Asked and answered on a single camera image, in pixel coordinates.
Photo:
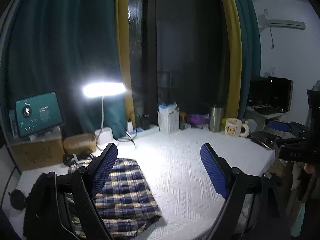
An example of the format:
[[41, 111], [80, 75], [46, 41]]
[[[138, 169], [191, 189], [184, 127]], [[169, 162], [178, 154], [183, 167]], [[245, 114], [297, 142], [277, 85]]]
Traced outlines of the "person hand on gripper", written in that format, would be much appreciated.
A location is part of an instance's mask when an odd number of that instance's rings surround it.
[[308, 174], [316, 174], [317, 173], [315, 166], [312, 164], [308, 164], [308, 163], [305, 163], [304, 171]]

